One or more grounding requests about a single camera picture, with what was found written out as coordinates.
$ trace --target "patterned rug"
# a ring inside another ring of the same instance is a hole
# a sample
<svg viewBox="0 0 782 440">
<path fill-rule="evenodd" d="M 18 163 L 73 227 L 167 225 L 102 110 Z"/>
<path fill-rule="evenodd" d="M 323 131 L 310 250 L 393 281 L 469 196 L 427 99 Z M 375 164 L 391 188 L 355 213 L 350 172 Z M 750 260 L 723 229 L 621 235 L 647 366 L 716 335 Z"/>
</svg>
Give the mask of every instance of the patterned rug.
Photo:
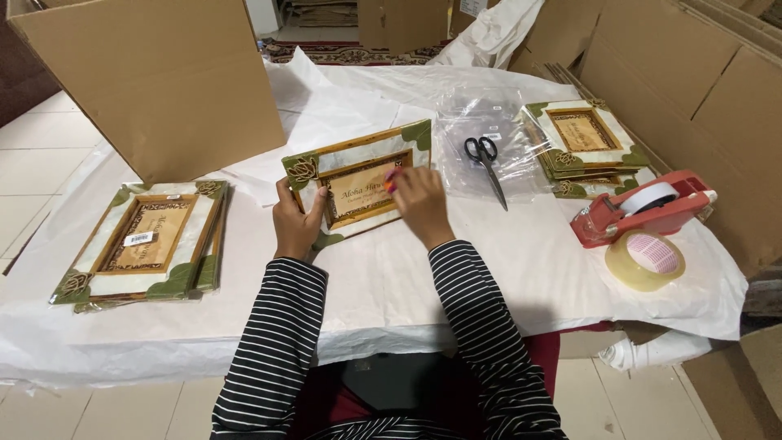
<svg viewBox="0 0 782 440">
<path fill-rule="evenodd" d="M 410 66 L 426 64 L 445 47 L 442 45 L 390 55 L 387 49 L 365 49 L 358 41 L 274 41 L 264 39 L 264 54 L 272 63 L 287 63 L 299 46 L 315 64 L 329 66 Z"/>
</svg>

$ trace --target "sticker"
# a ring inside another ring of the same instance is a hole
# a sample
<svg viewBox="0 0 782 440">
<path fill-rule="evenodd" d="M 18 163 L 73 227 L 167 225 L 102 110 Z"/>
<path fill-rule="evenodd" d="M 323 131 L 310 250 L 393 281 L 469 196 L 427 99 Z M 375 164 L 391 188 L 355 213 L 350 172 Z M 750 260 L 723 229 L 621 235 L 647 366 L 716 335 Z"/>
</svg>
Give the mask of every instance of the sticker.
<svg viewBox="0 0 782 440">
<path fill-rule="evenodd" d="M 131 236 L 125 237 L 125 243 L 124 246 L 134 246 L 136 244 L 142 244 L 142 243 L 149 243 L 152 241 L 152 236 L 154 236 L 154 232 L 148 232 L 148 233 L 140 233 L 140 234 L 133 234 Z"/>
<path fill-rule="evenodd" d="M 488 3 L 488 0 L 460 0 L 459 11 L 478 18 L 478 14 L 486 9 L 486 3 Z"/>
</svg>

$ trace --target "red cloth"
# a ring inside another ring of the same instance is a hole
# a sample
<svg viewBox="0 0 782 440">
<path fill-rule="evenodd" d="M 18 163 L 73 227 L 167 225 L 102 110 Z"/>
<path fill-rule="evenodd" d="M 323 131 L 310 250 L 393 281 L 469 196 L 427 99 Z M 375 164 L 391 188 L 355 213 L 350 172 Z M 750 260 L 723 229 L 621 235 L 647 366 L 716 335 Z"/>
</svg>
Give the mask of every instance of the red cloth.
<svg viewBox="0 0 782 440">
<path fill-rule="evenodd" d="M 554 398 L 559 360 L 559 333 L 525 337 L 532 362 L 543 368 L 544 386 Z M 343 364 L 328 364 L 310 370 L 296 398 L 296 417 L 288 438 L 303 440 L 338 422 L 372 417 L 375 412 L 345 387 L 340 377 Z M 437 391 L 425 399 L 414 417 L 434 420 L 468 439 L 482 438 L 484 420 L 478 407 L 480 384 L 464 362 L 453 362 L 441 376 Z"/>
</svg>

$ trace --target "hand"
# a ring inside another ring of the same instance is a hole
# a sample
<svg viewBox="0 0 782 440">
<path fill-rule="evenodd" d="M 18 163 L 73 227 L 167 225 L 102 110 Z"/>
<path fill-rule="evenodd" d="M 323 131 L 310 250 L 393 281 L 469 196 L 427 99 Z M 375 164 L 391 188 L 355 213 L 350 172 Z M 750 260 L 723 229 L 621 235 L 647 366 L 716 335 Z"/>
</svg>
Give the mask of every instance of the hand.
<svg viewBox="0 0 782 440">
<path fill-rule="evenodd" d="M 277 233 L 275 258 L 290 257 L 302 261 L 307 259 L 310 247 L 321 231 L 327 192 L 328 189 L 322 186 L 317 191 L 312 211 L 309 214 L 302 214 L 296 199 L 293 198 L 288 178 L 285 177 L 277 182 L 280 202 L 271 209 L 274 230 Z"/>
<path fill-rule="evenodd" d="M 402 219 L 416 237 L 431 251 L 440 244 L 455 240 L 448 223 L 443 180 L 428 168 L 405 168 L 398 172 L 391 196 Z"/>
</svg>

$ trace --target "scissors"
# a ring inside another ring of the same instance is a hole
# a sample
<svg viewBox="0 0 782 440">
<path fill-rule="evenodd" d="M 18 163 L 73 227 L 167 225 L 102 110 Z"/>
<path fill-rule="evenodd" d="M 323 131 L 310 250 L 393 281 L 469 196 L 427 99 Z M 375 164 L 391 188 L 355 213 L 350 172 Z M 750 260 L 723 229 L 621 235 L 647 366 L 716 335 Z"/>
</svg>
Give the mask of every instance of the scissors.
<svg viewBox="0 0 782 440">
<path fill-rule="evenodd" d="M 477 153 L 477 156 L 473 154 L 472 151 L 470 151 L 470 143 L 475 146 L 475 153 Z M 491 147 L 491 153 L 486 148 L 486 146 Z M 497 159 L 497 146 L 494 145 L 494 141 L 485 136 L 482 136 L 478 140 L 475 140 L 475 138 L 468 138 L 465 141 L 465 152 L 468 156 L 470 156 L 470 159 L 473 159 L 475 162 L 483 165 L 483 167 L 486 169 L 486 172 L 489 173 L 491 187 L 494 190 L 494 193 L 497 195 L 497 198 L 500 199 L 502 208 L 507 211 L 508 202 L 505 201 L 505 195 L 502 193 L 502 186 L 500 186 L 500 181 L 497 180 L 497 176 L 494 174 L 494 170 L 491 168 L 491 163 Z"/>
</svg>

